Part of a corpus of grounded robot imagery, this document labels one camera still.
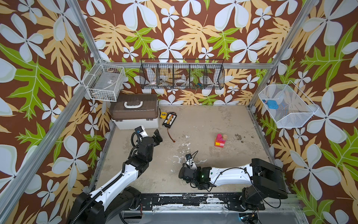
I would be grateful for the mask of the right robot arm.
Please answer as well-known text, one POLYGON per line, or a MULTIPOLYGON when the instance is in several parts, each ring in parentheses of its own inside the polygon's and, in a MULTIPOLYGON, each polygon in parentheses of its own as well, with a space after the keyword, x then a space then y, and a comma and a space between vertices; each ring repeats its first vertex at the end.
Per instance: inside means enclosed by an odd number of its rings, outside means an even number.
POLYGON ((279 202, 288 198, 282 169, 258 158, 240 167, 202 168, 197 166, 189 155, 186 163, 182 164, 179 179, 184 180, 192 188, 208 192, 222 185, 247 185, 235 203, 227 204, 227 209, 231 211, 258 209, 268 197, 278 199, 279 202))

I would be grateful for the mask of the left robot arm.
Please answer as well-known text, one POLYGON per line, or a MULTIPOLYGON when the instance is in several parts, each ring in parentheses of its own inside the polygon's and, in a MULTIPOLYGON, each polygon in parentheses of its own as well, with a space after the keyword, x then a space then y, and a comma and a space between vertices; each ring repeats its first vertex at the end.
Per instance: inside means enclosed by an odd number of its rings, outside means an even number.
POLYGON ((74 202, 67 224, 105 224, 115 213, 128 208, 131 201, 140 194, 129 185, 149 167, 154 148, 163 138, 158 129, 154 131, 154 136, 148 136, 143 126, 135 128, 132 136, 137 136, 138 139, 132 145, 122 170, 99 189, 81 193, 74 202))

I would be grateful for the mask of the magenta wood block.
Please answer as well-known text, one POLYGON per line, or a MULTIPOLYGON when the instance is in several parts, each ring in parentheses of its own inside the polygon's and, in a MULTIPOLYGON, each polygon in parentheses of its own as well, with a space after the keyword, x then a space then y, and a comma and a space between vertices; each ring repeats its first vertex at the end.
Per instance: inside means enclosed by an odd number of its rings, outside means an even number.
POLYGON ((225 141, 215 141, 215 144, 218 145, 225 145, 225 141))

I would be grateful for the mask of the magenta cylinder block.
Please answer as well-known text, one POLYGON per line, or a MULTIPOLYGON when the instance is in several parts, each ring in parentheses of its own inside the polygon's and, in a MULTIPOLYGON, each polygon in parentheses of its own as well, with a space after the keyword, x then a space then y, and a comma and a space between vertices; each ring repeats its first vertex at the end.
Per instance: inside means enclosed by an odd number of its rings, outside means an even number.
POLYGON ((217 134, 217 136, 216 136, 216 138, 215 138, 215 141, 216 141, 216 142, 222 142, 222 141, 223 141, 222 135, 221 135, 221 134, 217 134))

